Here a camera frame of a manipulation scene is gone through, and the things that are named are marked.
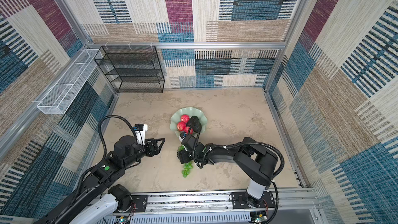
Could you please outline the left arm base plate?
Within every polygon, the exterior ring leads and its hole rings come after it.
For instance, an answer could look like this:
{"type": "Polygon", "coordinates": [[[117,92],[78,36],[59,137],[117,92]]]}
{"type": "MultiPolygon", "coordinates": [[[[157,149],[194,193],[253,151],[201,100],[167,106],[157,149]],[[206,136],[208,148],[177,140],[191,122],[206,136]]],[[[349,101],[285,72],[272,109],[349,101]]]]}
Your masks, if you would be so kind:
{"type": "Polygon", "coordinates": [[[128,214],[143,213],[146,211],[148,203],[148,195],[130,195],[127,198],[128,214]]]}

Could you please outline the red apple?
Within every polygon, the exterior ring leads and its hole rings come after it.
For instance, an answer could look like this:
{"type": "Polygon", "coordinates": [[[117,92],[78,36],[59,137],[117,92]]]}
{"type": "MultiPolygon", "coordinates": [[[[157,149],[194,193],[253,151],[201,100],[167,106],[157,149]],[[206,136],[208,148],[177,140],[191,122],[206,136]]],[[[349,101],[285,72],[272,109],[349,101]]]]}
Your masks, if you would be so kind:
{"type": "Polygon", "coordinates": [[[184,129],[184,133],[187,135],[192,135],[194,133],[194,130],[192,127],[186,126],[184,129]]]}
{"type": "Polygon", "coordinates": [[[186,129],[186,126],[187,126],[186,123],[181,121],[181,122],[177,123],[177,130],[179,132],[184,132],[186,129]]]}
{"type": "Polygon", "coordinates": [[[184,115],[180,116],[180,121],[182,121],[184,123],[187,123],[189,120],[190,120],[189,115],[184,114],[184,115]]]}

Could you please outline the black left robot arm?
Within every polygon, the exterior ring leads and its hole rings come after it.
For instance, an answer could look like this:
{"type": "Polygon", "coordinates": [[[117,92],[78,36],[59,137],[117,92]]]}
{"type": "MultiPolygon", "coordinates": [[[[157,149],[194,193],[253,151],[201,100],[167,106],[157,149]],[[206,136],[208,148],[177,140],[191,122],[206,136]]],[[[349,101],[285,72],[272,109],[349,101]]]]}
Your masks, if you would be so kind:
{"type": "Polygon", "coordinates": [[[115,183],[144,157],[158,155],[165,139],[145,139],[144,124],[131,125],[121,116],[114,117],[126,123],[132,135],[122,136],[112,151],[105,151],[99,163],[82,173],[76,189],[37,223],[94,224],[114,211],[133,208],[131,193],[115,183]]]}

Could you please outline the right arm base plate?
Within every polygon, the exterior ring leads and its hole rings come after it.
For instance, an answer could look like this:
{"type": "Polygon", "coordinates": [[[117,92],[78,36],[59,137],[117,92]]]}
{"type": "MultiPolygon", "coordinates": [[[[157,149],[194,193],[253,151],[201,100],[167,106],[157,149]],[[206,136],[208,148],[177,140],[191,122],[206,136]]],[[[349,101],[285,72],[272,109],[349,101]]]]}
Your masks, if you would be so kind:
{"type": "Polygon", "coordinates": [[[271,191],[264,191],[260,199],[256,199],[247,192],[232,192],[230,200],[234,209],[244,208],[274,208],[277,197],[271,191]]]}

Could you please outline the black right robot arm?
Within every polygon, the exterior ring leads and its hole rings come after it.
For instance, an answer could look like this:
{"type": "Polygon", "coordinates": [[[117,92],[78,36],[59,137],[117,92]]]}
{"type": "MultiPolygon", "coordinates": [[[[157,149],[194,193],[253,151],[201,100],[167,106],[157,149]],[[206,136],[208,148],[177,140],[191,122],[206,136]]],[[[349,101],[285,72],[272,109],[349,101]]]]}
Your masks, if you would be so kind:
{"type": "Polygon", "coordinates": [[[249,207],[260,207],[263,193],[274,183],[284,166],[282,153],[274,146],[245,137],[230,145],[202,144],[199,142],[201,125],[189,127],[179,135],[183,149],[177,152],[180,163],[194,162],[199,169],[217,163],[234,163],[249,176],[250,182],[244,195],[249,207]]]}

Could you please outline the mint green scalloped fruit bowl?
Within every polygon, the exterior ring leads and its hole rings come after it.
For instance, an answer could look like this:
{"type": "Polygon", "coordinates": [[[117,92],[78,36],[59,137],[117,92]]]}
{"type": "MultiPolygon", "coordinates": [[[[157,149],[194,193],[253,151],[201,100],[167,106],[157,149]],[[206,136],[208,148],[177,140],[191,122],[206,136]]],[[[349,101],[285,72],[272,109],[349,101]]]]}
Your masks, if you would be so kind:
{"type": "Polygon", "coordinates": [[[180,116],[182,116],[182,115],[188,115],[189,117],[197,116],[202,125],[202,129],[201,129],[200,133],[202,134],[206,131],[206,126],[208,124],[208,120],[207,120],[204,112],[197,108],[194,108],[194,107],[185,107],[185,108],[179,109],[177,112],[175,112],[171,116],[170,130],[172,130],[177,137],[179,137],[180,133],[181,133],[177,128],[177,124],[180,122],[180,116]]]}

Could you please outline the green grape bunch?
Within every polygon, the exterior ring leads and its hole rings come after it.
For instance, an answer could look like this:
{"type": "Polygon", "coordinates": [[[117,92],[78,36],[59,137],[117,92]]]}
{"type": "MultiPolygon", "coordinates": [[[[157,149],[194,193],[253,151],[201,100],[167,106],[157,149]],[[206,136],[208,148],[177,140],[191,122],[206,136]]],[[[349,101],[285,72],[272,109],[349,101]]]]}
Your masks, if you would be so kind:
{"type": "Polygon", "coordinates": [[[191,170],[193,169],[193,162],[190,158],[189,152],[185,149],[183,145],[178,148],[177,151],[177,158],[179,159],[180,163],[183,165],[182,176],[187,177],[191,170]]]}

